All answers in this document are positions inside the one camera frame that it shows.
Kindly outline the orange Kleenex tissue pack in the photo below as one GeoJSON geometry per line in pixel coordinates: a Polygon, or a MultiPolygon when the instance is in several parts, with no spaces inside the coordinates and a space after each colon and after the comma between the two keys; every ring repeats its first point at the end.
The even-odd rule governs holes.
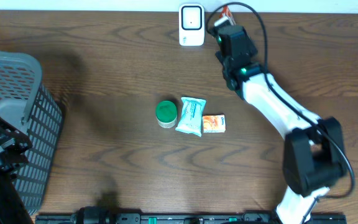
{"type": "Polygon", "coordinates": [[[224,133],[226,131],[226,119],[223,114],[203,116],[204,133],[224,133]]]}

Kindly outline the green lid jar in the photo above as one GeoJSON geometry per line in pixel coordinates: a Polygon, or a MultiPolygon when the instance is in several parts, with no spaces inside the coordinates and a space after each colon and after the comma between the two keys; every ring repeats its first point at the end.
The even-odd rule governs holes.
{"type": "Polygon", "coordinates": [[[161,101],[155,109],[155,116],[162,128],[172,128],[177,123],[177,107],[172,101],[161,101]]]}

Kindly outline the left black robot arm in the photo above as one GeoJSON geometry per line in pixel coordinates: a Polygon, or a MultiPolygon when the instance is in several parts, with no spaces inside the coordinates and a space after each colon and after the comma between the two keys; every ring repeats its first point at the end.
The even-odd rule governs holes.
{"type": "Polygon", "coordinates": [[[0,223],[32,223],[13,181],[14,173],[26,165],[24,153],[32,148],[28,135],[0,117],[0,223]]]}

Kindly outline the red Top chocolate bar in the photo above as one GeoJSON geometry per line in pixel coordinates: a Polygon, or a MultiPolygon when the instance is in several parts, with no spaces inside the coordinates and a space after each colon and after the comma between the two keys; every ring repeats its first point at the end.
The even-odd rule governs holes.
{"type": "Polygon", "coordinates": [[[230,23],[230,25],[235,25],[236,22],[234,20],[234,17],[232,15],[232,12],[230,11],[228,5],[224,6],[220,15],[219,15],[219,22],[222,24],[224,22],[230,23]]]}

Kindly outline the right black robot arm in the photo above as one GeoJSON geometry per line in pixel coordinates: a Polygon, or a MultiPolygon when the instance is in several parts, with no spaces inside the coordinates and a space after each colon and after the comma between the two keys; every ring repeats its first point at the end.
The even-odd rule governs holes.
{"type": "Polygon", "coordinates": [[[316,202],[349,173],[340,123],[302,107],[267,69],[252,62],[257,49],[242,26],[218,25],[208,32],[219,45],[216,57],[227,87],[257,108],[284,140],[282,171],[287,189],[275,209],[274,221],[310,221],[316,202]]]}

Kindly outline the teal wet wipes pack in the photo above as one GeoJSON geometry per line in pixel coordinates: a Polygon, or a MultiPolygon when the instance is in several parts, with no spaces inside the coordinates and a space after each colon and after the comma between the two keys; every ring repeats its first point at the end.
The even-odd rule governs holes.
{"type": "Polygon", "coordinates": [[[181,118],[175,130],[201,137],[201,122],[206,100],[184,96],[181,101],[183,103],[181,118]]]}

